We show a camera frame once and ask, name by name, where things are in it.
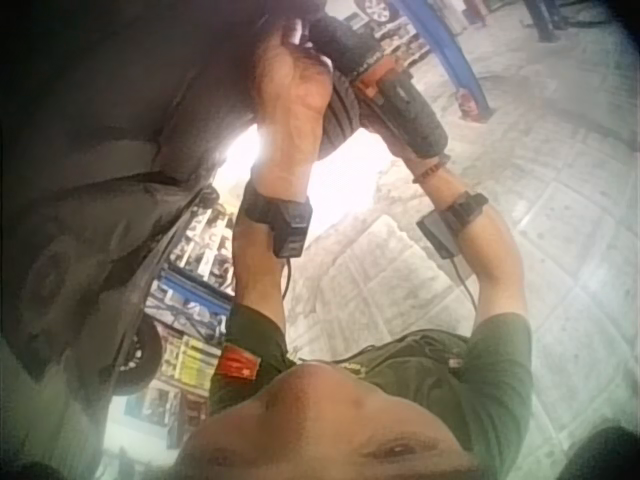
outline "cordless drill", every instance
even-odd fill
[[[442,124],[411,82],[411,74],[385,55],[374,38],[323,13],[311,23],[309,39],[349,80],[359,101],[418,157],[444,153],[448,138]]]

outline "car underside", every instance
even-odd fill
[[[2,79],[2,468],[86,478],[151,283],[254,123],[269,2],[16,8]],[[349,102],[336,79],[324,155],[357,128]]]

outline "light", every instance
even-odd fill
[[[256,125],[233,141],[214,180],[223,201],[240,204],[244,185],[260,150]],[[307,246],[345,216],[373,205],[378,175],[389,167],[392,159],[379,136],[361,129],[333,154],[314,165],[308,190],[313,220]]]
[[[360,129],[315,164],[308,190],[313,220],[307,246],[345,216],[373,206],[378,175],[392,159],[379,136]]]
[[[240,204],[244,185],[251,176],[251,167],[258,159],[261,147],[257,125],[249,127],[231,143],[226,160],[213,180],[223,202],[231,200]]]

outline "concrete floor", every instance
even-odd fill
[[[452,170],[490,197],[521,248],[535,398],[511,478],[551,479],[594,427],[638,429],[638,57],[613,25],[541,45],[526,18],[507,7],[459,37],[495,109],[486,125],[459,119],[435,58],[413,73],[450,134]],[[343,357],[417,328],[471,330],[468,299],[415,228],[431,203],[375,150],[385,167],[370,205],[294,262],[287,335],[302,358]]]

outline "bracelet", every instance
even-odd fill
[[[444,162],[438,161],[435,165],[431,165],[424,172],[418,174],[413,179],[413,183],[422,183],[434,173],[438,173],[444,167]]]

